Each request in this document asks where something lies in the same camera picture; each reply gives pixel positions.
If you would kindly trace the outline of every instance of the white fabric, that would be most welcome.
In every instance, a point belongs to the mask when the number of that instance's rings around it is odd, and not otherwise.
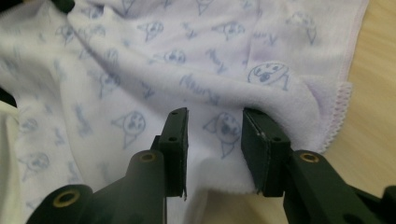
[[[0,20],[0,83],[17,100],[24,217],[53,190],[98,190],[190,110],[188,200],[168,223],[199,223],[208,189],[254,189],[242,109],[269,114],[293,149],[323,152],[346,113],[366,0],[90,0],[64,15],[38,1]]]
[[[18,134],[17,108],[0,101],[0,223],[21,223],[21,190],[13,150]]]

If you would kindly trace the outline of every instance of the wooden table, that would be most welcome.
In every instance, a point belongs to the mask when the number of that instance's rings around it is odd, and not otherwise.
[[[346,120],[325,157],[349,185],[380,197],[396,185],[396,1],[370,0],[349,81]],[[282,202],[211,192],[203,223],[288,223]]]

